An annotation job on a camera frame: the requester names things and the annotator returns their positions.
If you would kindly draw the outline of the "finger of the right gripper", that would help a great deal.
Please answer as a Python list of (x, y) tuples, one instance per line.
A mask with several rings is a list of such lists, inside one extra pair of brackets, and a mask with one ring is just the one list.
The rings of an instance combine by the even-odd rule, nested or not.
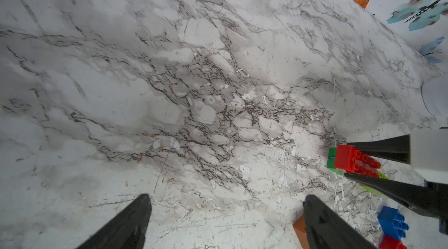
[(402, 135), (399, 137), (370, 142), (349, 142), (347, 145), (353, 146), (369, 156), (407, 165), (411, 163), (410, 135)]
[(386, 180), (361, 174), (345, 173), (352, 181), (373, 188), (421, 216), (448, 218), (448, 186), (426, 182), (424, 186)]

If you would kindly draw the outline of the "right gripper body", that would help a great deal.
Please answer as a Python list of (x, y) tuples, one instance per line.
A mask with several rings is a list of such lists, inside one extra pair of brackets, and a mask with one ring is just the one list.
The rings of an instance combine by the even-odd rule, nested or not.
[(410, 134), (411, 168), (425, 180), (418, 196), (422, 214), (439, 219), (439, 231), (448, 233), (448, 129), (416, 130)]

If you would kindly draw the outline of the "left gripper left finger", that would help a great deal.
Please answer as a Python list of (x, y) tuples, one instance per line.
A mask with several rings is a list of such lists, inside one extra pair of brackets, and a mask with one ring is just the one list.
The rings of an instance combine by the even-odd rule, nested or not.
[(141, 194), (79, 248), (142, 249), (151, 213), (149, 195)]

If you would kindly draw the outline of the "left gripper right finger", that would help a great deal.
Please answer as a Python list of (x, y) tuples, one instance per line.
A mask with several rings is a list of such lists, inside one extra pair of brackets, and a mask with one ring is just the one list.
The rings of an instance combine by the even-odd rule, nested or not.
[(307, 240), (311, 249), (375, 249), (376, 247), (315, 195), (303, 203)]

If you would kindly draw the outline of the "long red lego brick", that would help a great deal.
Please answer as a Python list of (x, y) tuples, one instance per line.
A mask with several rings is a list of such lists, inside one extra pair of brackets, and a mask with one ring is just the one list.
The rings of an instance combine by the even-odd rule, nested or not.
[(347, 173), (379, 178), (381, 164), (378, 160), (349, 145), (338, 145), (334, 167)]

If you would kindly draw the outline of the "dark green lego brick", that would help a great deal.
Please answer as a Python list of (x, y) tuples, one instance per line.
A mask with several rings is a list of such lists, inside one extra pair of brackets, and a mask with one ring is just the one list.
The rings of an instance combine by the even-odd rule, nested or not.
[(329, 170), (331, 170), (332, 172), (343, 176), (344, 172), (342, 170), (336, 169), (334, 167), (334, 163), (336, 160), (336, 153), (337, 153), (337, 148), (336, 147), (331, 147), (329, 148), (329, 154), (328, 154), (328, 158), (327, 158), (327, 168)]

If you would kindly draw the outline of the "orange lego brick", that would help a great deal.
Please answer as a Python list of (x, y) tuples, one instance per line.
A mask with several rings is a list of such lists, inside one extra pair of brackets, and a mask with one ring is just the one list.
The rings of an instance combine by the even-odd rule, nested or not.
[(302, 215), (294, 224), (294, 231), (299, 239), (302, 249), (310, 249), (310, 245), (306, 233), (305, 216)]

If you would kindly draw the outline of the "blue lego brick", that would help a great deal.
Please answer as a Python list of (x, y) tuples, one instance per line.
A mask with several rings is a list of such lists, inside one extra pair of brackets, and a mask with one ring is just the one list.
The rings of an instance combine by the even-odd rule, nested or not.
[(406, 237), (409, 226), (405, 223), (405, 217), (398, 209), (384, 206), (378, 215), (378, 221), (384, 234), (396, 240)]

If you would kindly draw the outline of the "small red lego brick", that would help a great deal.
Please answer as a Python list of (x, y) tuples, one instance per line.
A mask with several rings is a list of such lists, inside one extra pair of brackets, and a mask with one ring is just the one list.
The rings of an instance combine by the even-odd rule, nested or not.
[(380, 243), (379, 249), (407, 249), (401, 240), (385, 236)]

